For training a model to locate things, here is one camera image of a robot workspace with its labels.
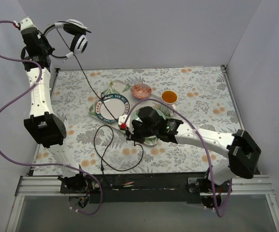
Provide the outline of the white mug yellow inside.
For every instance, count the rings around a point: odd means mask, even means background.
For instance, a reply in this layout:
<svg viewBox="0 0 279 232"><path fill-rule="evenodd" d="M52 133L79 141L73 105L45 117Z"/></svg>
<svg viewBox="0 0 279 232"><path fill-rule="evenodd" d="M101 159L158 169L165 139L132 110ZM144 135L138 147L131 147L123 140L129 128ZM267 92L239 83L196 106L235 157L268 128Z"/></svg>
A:
<svg viewBox="0 0 279 232"><path fill-rule="evenodd" d="M174 91L167 90L164 91L161 95L161 101L163 104L160 105L160 110L168 116L173 117L176 110L176 101L178 99L177 94Z"/></svg>

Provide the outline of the aluminium frame rail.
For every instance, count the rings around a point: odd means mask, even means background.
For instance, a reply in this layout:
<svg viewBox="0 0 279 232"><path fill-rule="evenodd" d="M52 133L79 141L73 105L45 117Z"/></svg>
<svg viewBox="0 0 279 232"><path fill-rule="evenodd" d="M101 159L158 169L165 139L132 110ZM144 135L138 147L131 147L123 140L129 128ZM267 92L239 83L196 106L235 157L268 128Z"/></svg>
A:
<svg viewBox="0 0 279 232"><path fill-rule="evenodd" d="M56 176L23 176L7 226L9 232L279 232L279 207L267 175L233 179L221 198L224 216L206 208L207 193L190 188L200 173L109 174L115 185L93 187L85 208L81 194Z"/></svg>

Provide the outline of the floral serving tray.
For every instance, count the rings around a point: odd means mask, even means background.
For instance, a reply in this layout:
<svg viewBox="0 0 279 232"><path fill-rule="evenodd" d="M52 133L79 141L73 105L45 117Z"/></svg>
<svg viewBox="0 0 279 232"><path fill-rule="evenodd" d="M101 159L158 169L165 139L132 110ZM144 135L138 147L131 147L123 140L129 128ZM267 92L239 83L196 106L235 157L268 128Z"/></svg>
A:
<svg viewBox="0 0 279 232"><path fill-rule="evenodd" d="M131 90L132 85L127 84L120 80L114 80L109 83L105 90L101 93L103 101L97 99L90 107L90 116L104 122L105 124L111 126L113 129L124 133L120 130L117 120L119 116L127 115L129 110L139 101L136 99ZM150 106L155 108L155 110L165 119L170 117L169 114L165 114L159 110L160 104L155 101L146 101L138 105L131 113L130 120L139 120L138 110L141 107ZM154 146L159 142L156 136L150 136L145 138L144 144L148 146Z"/></svg>

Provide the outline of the white plate teal rim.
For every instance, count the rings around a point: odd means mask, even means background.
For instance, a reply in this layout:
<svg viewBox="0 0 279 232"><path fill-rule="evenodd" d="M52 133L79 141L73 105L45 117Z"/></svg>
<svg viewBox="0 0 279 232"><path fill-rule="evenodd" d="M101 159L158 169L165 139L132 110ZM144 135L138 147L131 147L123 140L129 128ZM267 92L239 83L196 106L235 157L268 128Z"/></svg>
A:
<svg viewBox="0 0 279 232"><path fill-rule="evenodd" d="M111 124L117 122L119 116L128 114L129 108L130 103L125 96L113 93L97 102L95 113L101 121Z"/></svg>

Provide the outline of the red patterned bowl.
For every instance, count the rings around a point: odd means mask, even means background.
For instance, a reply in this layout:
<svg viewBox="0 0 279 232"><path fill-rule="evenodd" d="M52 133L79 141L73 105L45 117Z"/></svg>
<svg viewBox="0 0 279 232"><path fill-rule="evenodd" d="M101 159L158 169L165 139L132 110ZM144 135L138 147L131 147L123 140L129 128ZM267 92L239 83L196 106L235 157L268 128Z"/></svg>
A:
<svg viewBox="0 0 279 232"><path fill-rule="evenodd" d="M139 83L132 87L131 93L136 99L143 100L150 97L152 89L147 84Z"/></svg>

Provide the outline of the green floral plate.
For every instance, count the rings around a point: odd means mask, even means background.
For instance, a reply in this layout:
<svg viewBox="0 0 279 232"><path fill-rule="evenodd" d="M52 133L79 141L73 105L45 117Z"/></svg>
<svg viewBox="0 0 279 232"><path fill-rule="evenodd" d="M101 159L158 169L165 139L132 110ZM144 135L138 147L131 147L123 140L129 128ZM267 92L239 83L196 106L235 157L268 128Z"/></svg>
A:
<svg viewBox="0 0 279 232"><path fill-rule="evenodd" d="M162 111L160 111L159 109L153 107L153 109L163 118L163 119L166 119L164 113ZM139 114L139 111L141 110L138 109L136 110L135 112L133 112L130 116L130 121L132 120L136 120L136 121L140 121L142 122L142 120L139 118L138 114ZM156 136L150 136L150 137L146 137L145 140L144 140L144 144L147 145L147 146L155 146L157 145L159 142L159 138L157 138Z"/></svg>

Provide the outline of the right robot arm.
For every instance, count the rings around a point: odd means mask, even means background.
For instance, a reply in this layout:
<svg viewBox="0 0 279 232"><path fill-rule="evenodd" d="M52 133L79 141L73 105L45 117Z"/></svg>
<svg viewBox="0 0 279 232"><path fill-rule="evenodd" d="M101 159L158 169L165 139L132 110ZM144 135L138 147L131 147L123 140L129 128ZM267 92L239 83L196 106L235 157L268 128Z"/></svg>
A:
<svg viewBox="0 0 279 232"><path fill-rule="evenodd" d="M252 179L261 149L245 130L222 133L206 129L194 129L186 120L163 118L152 107L142 107L138 118L120 118L126 125L127 139L143 143L145 138L156 136L163 142L192 145L205 148L226 158L212 165L203 180L204 188L214 192L221 184L238 176Z"/></svg>

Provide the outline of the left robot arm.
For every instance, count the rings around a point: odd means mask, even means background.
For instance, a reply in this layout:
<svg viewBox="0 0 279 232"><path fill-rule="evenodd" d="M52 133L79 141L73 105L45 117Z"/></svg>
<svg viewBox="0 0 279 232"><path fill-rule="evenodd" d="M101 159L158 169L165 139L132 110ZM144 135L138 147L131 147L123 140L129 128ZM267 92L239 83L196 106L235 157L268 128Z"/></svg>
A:
<svg viewBox="0 0 279 232"><path fill-rule="evenodd" d="M45 36L36 28L21 30L26 47L21 58L27 63L24 65L30 86L34 87L30 94L31 108L29 118L24 120L24 126L33 139L61 163L62 176L59 180L69 189L83 193L88 188L88 182L79 171L80 165L68 152L65 142L67 131L64 123L54 114L50 97L50 65L49 56L53 48Z"/></svg>

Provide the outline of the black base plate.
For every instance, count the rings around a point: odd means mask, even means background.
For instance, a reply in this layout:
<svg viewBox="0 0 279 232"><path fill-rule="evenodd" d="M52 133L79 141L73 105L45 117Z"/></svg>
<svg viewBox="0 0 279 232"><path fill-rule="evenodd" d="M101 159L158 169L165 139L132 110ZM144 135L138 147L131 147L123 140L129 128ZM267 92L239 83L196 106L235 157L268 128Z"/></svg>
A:
<svg viewBox="0 0 279 232"><path fill-rule="evenodd" d="M62 177L60 193L88 194L90 203L187 202L212 205L211 184L204 172L156 174L97 174L86 177L83 192L67 187Z"/></svg>

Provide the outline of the black white headphones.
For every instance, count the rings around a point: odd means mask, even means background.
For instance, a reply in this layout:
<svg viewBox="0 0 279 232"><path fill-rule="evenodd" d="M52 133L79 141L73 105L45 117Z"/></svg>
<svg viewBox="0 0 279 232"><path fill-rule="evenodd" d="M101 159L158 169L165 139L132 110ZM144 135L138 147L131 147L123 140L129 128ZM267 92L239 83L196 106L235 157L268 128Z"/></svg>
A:
<svg viewBox="0 0 279 232"><path fill-rule="evenodd" d="M82 54L88 46L87 35L91 34L91 31L79 20L68 19L60 20L49 25L43 32L47 37L49 32L56 30L65 43L68 53L66 55L54 55L52 57L56 59L69 59L77 54Z"/></svg>

